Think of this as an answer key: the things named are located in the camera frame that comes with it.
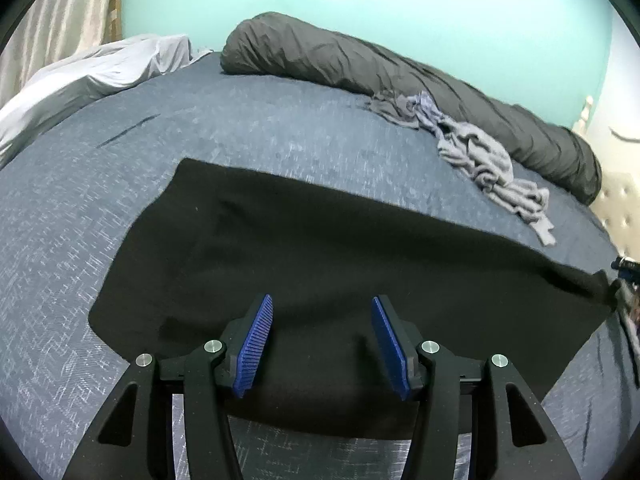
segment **black cloth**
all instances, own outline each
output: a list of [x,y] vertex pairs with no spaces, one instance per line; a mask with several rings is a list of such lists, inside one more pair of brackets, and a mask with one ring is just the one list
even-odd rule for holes
[[611,312],[604,272],[417,212],[249,170],[183,160],[136,219],[89,314],[126,360],[184,355],[244,315],[274,320],[254,389],[232,414],[300,431],[409,438],[370,325],[401,319],[455,354],[506,355],[538,399]]
[[288,76],[369,96],[385,90],[406,96],[428,90],[444,114],[486,131],[513,160],[583,204],[593,202],[600,191],[600,163],[584,139],[377,44],[265,12],[231,32],[220,64],[230,74]]

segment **gray bed sheet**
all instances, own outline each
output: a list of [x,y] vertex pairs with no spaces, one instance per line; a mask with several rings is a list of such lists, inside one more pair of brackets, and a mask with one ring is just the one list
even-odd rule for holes
[[[185,156],[369,196],[508,236],[589,272],[616,254],[588,209],[518,164],[517,177],[550,188],[555,247],[541,247],[519,218],[440,160],[433,137],[366,111],[364,97],[224,75],[218,56],[205,56],[76,112],[0,171],[0,416],[44,480],[62,477],[127,366],[87,315],[127,229]],[[640,420],[617,317],[593,334],[543,405],[583,480],[602,478]],[[176,397],[176,466],[186,478],[180,407]],[[300,434],[237,418],[231,426],[247,479],[396,479],[408,450],[407,441]],[[469,445],[462,436],[457,478]]]

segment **tufted headboard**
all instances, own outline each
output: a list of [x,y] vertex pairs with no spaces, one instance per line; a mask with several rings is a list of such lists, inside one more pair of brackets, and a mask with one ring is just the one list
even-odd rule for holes
[[603,170],[602,188],[591,209],[618,252],[640,260],[640,173]]

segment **striped curtain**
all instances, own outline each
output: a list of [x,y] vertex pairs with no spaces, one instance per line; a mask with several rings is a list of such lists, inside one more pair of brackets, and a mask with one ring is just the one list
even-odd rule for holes
[[110,0],[36,0],[0,54],[0,108],[43,66],[102,43]]

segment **metal pin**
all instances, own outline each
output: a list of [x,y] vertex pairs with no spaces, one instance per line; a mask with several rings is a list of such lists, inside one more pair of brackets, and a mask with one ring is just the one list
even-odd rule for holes
[[440,345],[435,341],[425,341],[420,345],[427,354],[435,354],[438,350],[440,350]]
[[204,349],[210,354],[215,354],[222,349],[222,343],[217,339],[212,339],[211,341],[204,343]]
[[151,354],[140,354],[136,357],[136,364],[138,366],[149,366],[153,360]]
[[504,368],[509,364],[509,360],[502,354],[495,354],[493,357],[491,357],[491,362],[498,368]]

